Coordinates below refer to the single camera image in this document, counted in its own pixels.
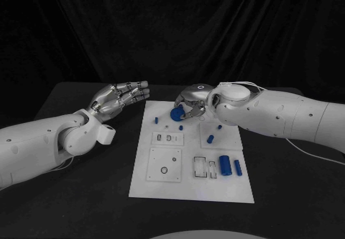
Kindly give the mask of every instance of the white platform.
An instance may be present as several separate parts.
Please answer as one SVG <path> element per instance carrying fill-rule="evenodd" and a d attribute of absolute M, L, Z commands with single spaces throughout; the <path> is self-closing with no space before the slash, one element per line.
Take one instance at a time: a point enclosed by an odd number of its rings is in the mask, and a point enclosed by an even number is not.
<path fill-rule="evenodd" d="M 205 123 L 219 125 L 218 119 L 212 119 L 210 112 L 203 114 L 203 121 L 199 118 L 190 118 L 180 122 L 174 122 L 170 118 L 173 102 L 145 101 L 145 111 L 141 124 L 137 157 L 132 170 L 130 197 L 180 199 L 199 201 L 239 202 L 254 203 L 252 192 L 249 187 L 248 173 L 242 156 L 242 145 L 236 126 L 222 125 L 222 129 L 216 131 L 216 141 L 226 142 L 229 138 L 236 139 L 236 143 L 229 148 L 238 150 L 215 148 L 200 148 L 200 128 Z M 154 123 L 154 117 L 158 117 L 158 124 Z M 183 145 L 157 145 L 153 142 L 153 132 L 183 133 Z M 180 166 L 180 182 L 161 182 L 147 180 L 148 158 L 151 148 L 180 149 L 181 166 Z M 219 156 L 228 155 L 231 161 L 232 175 L 222 176 L 219 172 Z M 193 157 L 206 157 L 206 162 L 215 161 L 216 179 L 194 178 L 193 176 Z M 242 176 L 236 176 L 233 160 L 239 160 Z"/>

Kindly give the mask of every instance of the robotic hand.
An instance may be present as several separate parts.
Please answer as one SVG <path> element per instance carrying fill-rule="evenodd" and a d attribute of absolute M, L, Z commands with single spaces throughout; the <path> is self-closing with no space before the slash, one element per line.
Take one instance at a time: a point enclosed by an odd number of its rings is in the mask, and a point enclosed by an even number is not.
<path fill-rule="evenodd" d="M 296 94 L 262 90 L 251 92 L 241 82 L 187 87 L 174 107 L 192 107 L 181 119 L 197 117 L 205 107 L 225 125 L 239 126 L 261 135 L 300 139 L 345 153 L 345 105 L 311 100 Z"/>
<path fill-rule="evenodd" d="M 95 142 L 109 144 L 115 130 L 105 124 L 124 106 L 150 96 L 147 81 L 109 84 L 86 109 L 0 130 L 0 187 L 23 182 L 85 154 Z"/>

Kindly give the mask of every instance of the rectangular slot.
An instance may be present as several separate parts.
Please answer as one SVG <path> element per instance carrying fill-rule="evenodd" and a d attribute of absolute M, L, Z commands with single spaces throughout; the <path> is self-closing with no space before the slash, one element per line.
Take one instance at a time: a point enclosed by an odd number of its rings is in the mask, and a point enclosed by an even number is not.
<path fill-rule="evenodd" d="M 215 162 L 213 161 L 207 162 L 207 167 L 209 167 L 209 178 L 216 178 Z"/>
<path fill-rule="evenodd" d="M 196 178 L 206 178 L 206 158 L 193 157 L 193 175 Z"/>
<path fill-rule="evenodd" d="M 153 132 L 151 144 L 183 146 L 183 133 Z"/>

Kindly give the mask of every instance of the black table surface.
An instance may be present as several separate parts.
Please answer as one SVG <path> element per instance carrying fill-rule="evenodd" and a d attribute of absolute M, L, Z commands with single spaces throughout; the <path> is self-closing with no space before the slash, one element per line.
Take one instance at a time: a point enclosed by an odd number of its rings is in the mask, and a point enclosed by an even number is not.
<path fill-rule="evenodd" d="M 59 83 L 36 120 L 86 107 L 102 83 Z M 150 86 L 153 101 L 174 101 L 183 86 Z M 268 88 L 301 95 L 294 88 Z M 239 129 L 254 204 L 130 198 L 144 102 L 106 122 L 111 145 L 96 144 L 72 165 L 0 192 L 0 237 L 148 239 L 223 230 L 270 239 L 345 238 L 345 166 L 303 154 L 281 138 Z M 309 153 L 345 162 L 317 144 Z"/>

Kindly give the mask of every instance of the blue object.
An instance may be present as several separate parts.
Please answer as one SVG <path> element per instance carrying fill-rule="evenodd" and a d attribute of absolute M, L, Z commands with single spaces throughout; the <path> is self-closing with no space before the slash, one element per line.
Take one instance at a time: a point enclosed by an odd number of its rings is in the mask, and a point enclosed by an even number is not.
<path fill-rule="evenodd" d="M 173 109 L 171 109 L 171 112 L 170 112 L 170 118 L 171 118 L 171 120 L 174 120 L 174 121 L 181 121 L 180 116 L 181 116 L 183 114 L 184 114 L 183 106 L 179 105 L 177 108 L 173 108 Z"/>
<path fill-rule="evenodd" d="M 220 175 L 228 176 L 232 174 L 228 155 L 219 156 Z"/>
<path fill-rule="evenodd" d="M 212 143 L 212 141 L 213 141 L 213 135 L 210 135 L 210 136 L 207 137 L 207 139 L 206 139 L 206 142 L 207 142 L 207 143 Z"/>
<path fill-rule="evenodd" d="M 242 176 L 242 170 L 241 170 L 241 165 L 238 160 L 235 160 L 235 171 L 236 171 L 236 175 Z"/>

